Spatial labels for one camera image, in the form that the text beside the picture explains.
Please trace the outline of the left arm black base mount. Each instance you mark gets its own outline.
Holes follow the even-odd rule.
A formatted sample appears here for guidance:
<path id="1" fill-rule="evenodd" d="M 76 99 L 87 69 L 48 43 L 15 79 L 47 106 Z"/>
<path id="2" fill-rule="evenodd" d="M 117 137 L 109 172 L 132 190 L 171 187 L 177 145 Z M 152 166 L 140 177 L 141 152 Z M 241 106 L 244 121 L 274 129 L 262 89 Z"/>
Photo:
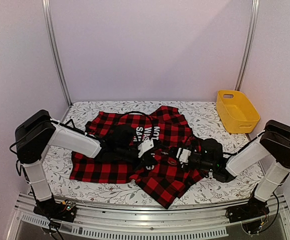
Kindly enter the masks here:
<path id="1" fill-rule="evenodd" d="M 33 212 L 48 219 L 73 223 L 77 214 L 77 206 L 75 202 L 68 199 L 56 202 L 52 197 L 44 201 L 37 200 Z"/>

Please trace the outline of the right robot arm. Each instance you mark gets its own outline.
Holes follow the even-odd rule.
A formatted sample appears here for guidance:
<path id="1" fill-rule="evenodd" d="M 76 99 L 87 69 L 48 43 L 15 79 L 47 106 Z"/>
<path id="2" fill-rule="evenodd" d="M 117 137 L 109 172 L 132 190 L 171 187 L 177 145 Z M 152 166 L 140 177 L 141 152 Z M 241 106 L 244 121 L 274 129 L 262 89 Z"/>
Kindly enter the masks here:
<path id="1" fill-rule="evenodd" d="M 276 120 L 269 120 L 261 133 L 235 153 L 224 152 L 222 144 L 213 138 L 199 140 L 198 147 L 199 150 L 193 146 L 172 147 L 172 156 L 185 171 L 208 172 L 221 183 L 231 182 L 264 158 L 274 158 L 243 208 L 247 218 L 254 218 L 263 210 L 263 203 L 290 174 L 290 126 Z"/>

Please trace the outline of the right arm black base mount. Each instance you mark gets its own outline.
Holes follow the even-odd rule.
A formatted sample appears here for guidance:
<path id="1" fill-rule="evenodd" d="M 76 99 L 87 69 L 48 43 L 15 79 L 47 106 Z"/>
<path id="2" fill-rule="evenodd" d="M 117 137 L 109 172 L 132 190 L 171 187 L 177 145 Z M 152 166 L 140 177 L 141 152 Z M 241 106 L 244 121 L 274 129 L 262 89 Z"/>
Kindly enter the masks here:
<path id="1" fill-rule="evenodd" d="M 230 223 L 235 223 L 261 216 L 267 216 L 269 213 L 270 210 L 267 201 L 256 199 L 253 193 L 247 203 L 228 207 L 225 216 L 229 219 Z"/>

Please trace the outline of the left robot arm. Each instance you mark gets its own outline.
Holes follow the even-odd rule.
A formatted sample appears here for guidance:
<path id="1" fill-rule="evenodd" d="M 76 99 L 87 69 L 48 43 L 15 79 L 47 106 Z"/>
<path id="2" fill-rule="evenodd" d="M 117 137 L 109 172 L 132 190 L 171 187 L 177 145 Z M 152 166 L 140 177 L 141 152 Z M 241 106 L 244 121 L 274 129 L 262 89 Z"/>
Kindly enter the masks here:
<path id="1" fill-rule="evenodd" d="M 60 210 L 41 163 L 45 150 L 56 146 L 101 163 L 119 159 L 131 163 L 135 169 L 157 164 L 152 155 L 154 140 L 149 137 L 131 146 L 136 136 L 136 130 L 127 124 L 115 124 L 104 137 L 88 134 L 51 118 L 49 112 L 42 109 L 16 128 L 15 142 L 9 150 L 17 156 L 37 206 L 48 217 L 55 217 Z"/>

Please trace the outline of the red black plaid shirt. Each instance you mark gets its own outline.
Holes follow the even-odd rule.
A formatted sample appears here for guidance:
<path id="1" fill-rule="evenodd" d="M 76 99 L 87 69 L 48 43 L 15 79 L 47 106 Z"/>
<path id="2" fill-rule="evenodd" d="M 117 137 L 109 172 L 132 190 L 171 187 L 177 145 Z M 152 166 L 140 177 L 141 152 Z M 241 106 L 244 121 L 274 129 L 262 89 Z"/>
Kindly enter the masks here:
<path id="1" fill-rule="evenodd" d="M 203 179 L 203 173 L 197 169 L 185 172 L 170 152 L 173 147 L 192 146 L 196 150 L 200 149 L 199 139 L 194 136 L 178 108 L 163 105 L 148 116 L 101 111 L 85 124 L 85 132 L 104 137 L 114 125 L 128 125 L 136 130 L 136 138 L 130 144 L 132 147 L 136 146 L 137 141 L 149 137 L 160 142 L 163 148 L 155 152 L 158 164 L 152 168 L 134 170 L 132 164 L 125 161 L 101 163 L 72 152 L 70 180 L 97 184 L 135 182 L 153 200 L 168 209 L 176 198 L 181 198 L 192 185 Z M 168 160 L 177 161 L 177 165 L 170 165 Z"/>

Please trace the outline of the white brooch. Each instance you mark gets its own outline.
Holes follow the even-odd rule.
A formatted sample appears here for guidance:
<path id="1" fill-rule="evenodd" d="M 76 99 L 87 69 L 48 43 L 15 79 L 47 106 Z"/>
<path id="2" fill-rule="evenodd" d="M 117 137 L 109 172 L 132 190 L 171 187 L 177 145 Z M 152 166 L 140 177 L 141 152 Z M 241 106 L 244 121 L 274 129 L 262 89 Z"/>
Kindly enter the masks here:
<path id="1" fill-rule="evenodd" d="M 177 161 L 175 161 L 175 160 L 171 160 L 171 159 L 169 159 L 167 162 L 168 162 L 170 165 L 172 165 L 172 166 L 176 166 L 176 165 L 177 165 Z"/>

